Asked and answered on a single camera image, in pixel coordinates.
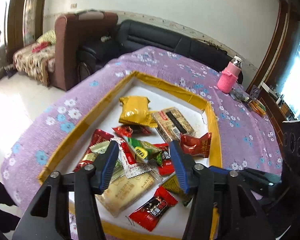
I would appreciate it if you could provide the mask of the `brown red snack packet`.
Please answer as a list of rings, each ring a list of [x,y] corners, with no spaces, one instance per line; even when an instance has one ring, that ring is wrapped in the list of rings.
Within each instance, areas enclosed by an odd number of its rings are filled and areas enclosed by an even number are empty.
[[[202,156],[208,158],[210,155],[212,133],[208,132],[200,138],[186,134],[180,136],[180,146],[184,153],[191,156]]]

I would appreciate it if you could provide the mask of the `clear soda cracker pack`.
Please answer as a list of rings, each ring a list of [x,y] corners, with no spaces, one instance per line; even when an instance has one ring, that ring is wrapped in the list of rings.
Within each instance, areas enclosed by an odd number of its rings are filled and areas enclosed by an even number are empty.
[[[174,140],[179,141],[181,134],[190,135],[192,137],[196,135],[193,127],[185,119],[179,109],[175,107],[153,111],[151,116],[157,123],[157,132],[166,143]]]

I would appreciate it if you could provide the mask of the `green gold snack packet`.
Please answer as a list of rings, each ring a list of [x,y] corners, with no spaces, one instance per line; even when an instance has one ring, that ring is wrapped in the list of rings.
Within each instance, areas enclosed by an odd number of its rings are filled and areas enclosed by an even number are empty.
[[[156,157],[161,149],[153,144],[130,137],[123,137],[133,157],[139,162],[148,163]]]

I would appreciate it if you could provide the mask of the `beige biscuit packet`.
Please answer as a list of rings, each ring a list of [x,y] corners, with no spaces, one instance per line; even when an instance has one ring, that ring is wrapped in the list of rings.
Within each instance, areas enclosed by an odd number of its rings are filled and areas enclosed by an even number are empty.
[[[110,183],[104,193],[96,194],[95,197],[113,217],[117,217],[123,210],[147,193],[154,186],[154,183],[155,179],[149,173],[133,178],[122,176]]]

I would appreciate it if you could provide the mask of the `red black snack packet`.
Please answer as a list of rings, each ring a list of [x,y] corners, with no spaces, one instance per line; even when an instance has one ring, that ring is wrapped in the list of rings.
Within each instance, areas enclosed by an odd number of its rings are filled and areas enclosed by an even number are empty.
[[[158,187],[153,197],[129,215],[129,218],[151,232],[161,217],[178,201],[162,186]]]

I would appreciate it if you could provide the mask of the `white red patterned packet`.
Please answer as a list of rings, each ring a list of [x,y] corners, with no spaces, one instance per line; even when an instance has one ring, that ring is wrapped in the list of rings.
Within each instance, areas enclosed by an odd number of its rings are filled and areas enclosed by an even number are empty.
[[[128,179],[151,171],[151,168],[147,164],[136,161],[132,151],[123,139],[111,138],[110,140],[117,142],[119,145],[119,160]]]

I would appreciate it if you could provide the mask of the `red Golden Crown packet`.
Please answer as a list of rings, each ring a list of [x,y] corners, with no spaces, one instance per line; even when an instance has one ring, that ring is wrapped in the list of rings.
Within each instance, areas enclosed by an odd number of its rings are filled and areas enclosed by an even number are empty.
[[[74,171],[80,170],[83,166],[92,164],[99,155],[102,155],[106,152],[111,138],[114,136],[110,133],[107,133],[101,129],[95,129],[90,144],[81,159],[77,164]]]

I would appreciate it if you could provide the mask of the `yellow cheese cracker bag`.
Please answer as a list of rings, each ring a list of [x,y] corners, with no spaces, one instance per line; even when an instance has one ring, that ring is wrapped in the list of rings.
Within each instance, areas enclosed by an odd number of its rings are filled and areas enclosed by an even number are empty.
[[[126,96],[119,98],[119,102],[122,106],[119,123],[157,128],[158,124],[152,118],[148,108],[150,101],[147,97]]]

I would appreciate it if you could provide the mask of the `green white candy packet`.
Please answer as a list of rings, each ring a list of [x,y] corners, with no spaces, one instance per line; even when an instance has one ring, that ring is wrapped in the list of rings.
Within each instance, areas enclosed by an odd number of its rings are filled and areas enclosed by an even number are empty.
[[[112,178],[119,157],[119,145],[111,141],[106,152],[99,155],[93,162],[96,181],[100,187],[106,188]]]

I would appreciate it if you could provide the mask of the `dark red small packet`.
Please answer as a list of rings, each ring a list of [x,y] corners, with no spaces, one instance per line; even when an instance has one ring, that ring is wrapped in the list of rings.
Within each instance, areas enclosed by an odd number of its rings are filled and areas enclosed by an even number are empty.
[[[131,138],[134,134],[143,134],[149,135],[151,132],[145,127],[141,125],[121,125],[112,128],[113,131],[121,136],[121,137],[129,137]]]

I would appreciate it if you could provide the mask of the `purple floral tablecloth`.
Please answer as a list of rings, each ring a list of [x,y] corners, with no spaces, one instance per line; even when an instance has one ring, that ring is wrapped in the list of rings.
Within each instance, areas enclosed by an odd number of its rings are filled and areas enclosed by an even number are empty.
[[[6,154],[1,167],[7,192],[26,210],[40,185],[38,176],[74,127],[124,77],[133,71],[165,80],[208,101],[217,117],[222,165],[281,174],[282,157],[274,128],[217,87],[220,72],[184,56],[146,47],[111,60],[69,90],[34,121]]]

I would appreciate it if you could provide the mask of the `orange snack boxes stack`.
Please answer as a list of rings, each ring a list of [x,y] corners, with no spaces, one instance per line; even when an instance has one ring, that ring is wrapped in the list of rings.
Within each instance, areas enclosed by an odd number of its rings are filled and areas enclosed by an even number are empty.
[[[266,115],[266,108],[259,100],[251,100],[249,101],[248,105],[259,116],[263,117]]]

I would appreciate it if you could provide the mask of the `yellow rimmed white tray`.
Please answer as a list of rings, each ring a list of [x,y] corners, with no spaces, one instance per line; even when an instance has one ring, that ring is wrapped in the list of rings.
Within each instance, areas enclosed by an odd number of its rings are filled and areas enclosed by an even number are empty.
[[[38,179],[50,178],[54,169],[72,172],[96,154],[93,132],[112,135],[129,152],[120,151],[109,187],[96,197],[104,230],[122,239],[180,239],[186,228],[190,206],[178,203],[148,231],[127,215],[152,196],[169,179],[159,173],[155,148],[179,139],[181,134],[199,138],[212,134],[208,157],[194,161],[222,166],[221,137],[210,102],[162,79],[132,72],[119,81],[86,117],[72,129],[55,150]]]

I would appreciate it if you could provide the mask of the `clear plastic bag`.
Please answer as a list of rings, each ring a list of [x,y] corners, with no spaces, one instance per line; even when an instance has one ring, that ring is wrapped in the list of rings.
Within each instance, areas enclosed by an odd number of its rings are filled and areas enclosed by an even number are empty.
[[[243,90],[240,84],[236,84],[230,91],[230,96],[238,102],[247,103],[250,101],[249,95]]]

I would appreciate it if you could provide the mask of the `grey phone stand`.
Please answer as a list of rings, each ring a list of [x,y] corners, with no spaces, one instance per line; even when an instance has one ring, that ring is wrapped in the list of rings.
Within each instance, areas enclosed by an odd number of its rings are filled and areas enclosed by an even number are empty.
[[[256,85],[253,85],[249,94],[249,98],[251,98],[251,100],[258,99],[260,91],[261,90]]]

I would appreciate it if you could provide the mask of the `pink sleeved thermos bottle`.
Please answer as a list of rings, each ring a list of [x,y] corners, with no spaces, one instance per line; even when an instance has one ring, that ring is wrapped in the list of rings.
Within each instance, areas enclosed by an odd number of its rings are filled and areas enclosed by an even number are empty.
[[[234,58],[228,63],[227,67],[221,72],[220,78],[217,82],[218,89],[223,93],[228,94],[238,80],[241,70],[242,59],[238,56],[234,56]]]

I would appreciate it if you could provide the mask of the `patterned blanket couch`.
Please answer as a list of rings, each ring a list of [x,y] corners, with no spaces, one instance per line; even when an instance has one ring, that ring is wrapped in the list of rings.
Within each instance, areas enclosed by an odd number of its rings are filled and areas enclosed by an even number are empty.
[[[48,87],[50,85],[49,74],[55,71],[55,45],[56,33],[51,29],[33,44],[14,53],[14,69]]]

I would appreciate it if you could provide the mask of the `black leather sofa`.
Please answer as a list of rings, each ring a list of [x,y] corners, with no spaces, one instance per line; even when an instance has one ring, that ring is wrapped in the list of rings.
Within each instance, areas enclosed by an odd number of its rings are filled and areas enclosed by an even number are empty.
[[[232,58],[226,51],[174,31],[125,20],[99,39],[89,38],[77,49],[78,80],[101,70],[110,60],[146,46],[176,53],[220,72]]]

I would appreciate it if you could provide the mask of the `wooden glass door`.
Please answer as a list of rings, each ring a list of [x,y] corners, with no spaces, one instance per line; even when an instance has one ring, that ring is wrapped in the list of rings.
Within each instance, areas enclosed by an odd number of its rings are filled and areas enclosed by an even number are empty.
[[[43,33],[45,0],[0,0],[0,80],[13,55]]]

